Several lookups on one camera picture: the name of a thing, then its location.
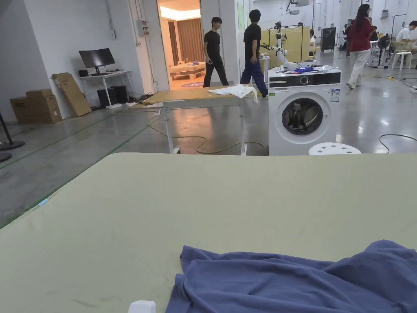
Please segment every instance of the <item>washing machine control panel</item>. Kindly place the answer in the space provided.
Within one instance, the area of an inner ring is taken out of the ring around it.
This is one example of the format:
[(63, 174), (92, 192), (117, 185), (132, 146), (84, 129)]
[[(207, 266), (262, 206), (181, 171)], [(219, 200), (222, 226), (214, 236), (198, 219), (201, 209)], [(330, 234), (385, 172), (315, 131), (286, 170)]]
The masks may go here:
[(269, 78), (270, 88), (340, 84), (342, 73), (299, 74)]

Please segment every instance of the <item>computer monitor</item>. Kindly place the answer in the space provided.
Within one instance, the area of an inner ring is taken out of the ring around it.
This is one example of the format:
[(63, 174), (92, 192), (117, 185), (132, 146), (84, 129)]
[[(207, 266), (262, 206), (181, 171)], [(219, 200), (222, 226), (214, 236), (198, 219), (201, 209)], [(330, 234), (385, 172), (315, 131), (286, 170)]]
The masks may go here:
[(99, 66), (105, 66), (114, 64), (114, 58), (110, 52), (110, 49), (100, 49), (91, 51), (79, 51), (81, 58), (84, 61), (85, 67), (95, 68), (97, 74), (100, 74)]

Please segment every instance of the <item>hair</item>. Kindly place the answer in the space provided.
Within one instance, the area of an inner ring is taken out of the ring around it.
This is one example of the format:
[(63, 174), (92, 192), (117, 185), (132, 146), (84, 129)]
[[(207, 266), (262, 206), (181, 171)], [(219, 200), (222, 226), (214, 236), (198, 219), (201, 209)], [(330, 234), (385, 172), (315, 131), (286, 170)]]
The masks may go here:
[(368, 16), (368, 10), (371, 7), (369, 6), (369, 4), (363, 4), (359, 7), (358, 9), (358, 14), (356, 15), (355, 18), (355, 28), (356, 28), (356, 32), (359, 32), (364, 24), (365, 18), (369, 17)]
[(220, 24), (223, 24), (223, 21), (221, 20), (221, 18), (219, 18), (219, 17), (215, 16), (215, 17), (214, 17), (214, 18), (212, 18), (212, 20), (211, 20), (211, 26), (212, 26), (212, 27), (214, 26), (214, 23), (220, 23)]
[(259, 10), (252, 10), (249, 13), (249, 18), (251, 20), (252, 23), (258, 23), (259, 20), (261, 19), (261, 11)]

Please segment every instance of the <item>cardboard box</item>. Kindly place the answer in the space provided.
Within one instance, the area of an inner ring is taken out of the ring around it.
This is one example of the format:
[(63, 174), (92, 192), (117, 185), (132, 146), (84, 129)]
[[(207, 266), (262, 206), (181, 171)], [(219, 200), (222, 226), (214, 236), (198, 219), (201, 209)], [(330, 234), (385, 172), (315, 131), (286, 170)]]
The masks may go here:
[(33, 90), (33, 91), (27, 91), (26, 96), (29, 99), (45, 98), (48, 96), (53, 96), (53, 92), (52, 92), (52, 89)]
[(10, 99), (16, 119), (20, 124), (53, 124), (62, 121), (54, 95), (39, 98)]
[(58, 87), (63, 91), (77, 117), (91, 112), (90, 105), (71, 74), (53, 74), (52, 78), (55, 80)]

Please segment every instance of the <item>fan stand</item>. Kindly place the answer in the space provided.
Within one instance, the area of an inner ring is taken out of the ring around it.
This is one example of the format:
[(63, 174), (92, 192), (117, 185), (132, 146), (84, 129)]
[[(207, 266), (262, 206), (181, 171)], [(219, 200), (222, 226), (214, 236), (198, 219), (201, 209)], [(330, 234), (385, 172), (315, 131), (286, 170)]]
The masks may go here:
[(378, 65), (372, 65), (370, 67), (372, 67), (372, 68), (380, 68), (380, 69), (387, 69), (388, 68), (388, 65), (381, 65), (382, 53), (383, 53), (383, 49), (380, 48), (380, 50), (379, 50), (379, 61), (378, 61)]
[(25, 145), (24, 141), (13, 141), (12, 137), (10, 137), (9, 131), (7, 129), (6, 123), (4, 122), (3, 116), (0, 113), (0, 122), (3, 126), (4, 132), (6, 133), (7, 139), (9, 142), (1, 142), (0, 143), (0, 151), (12, 150), (17, 149)]
[(10, 153), (0, 153), (0, 163), (10, 160), (12, 155)]

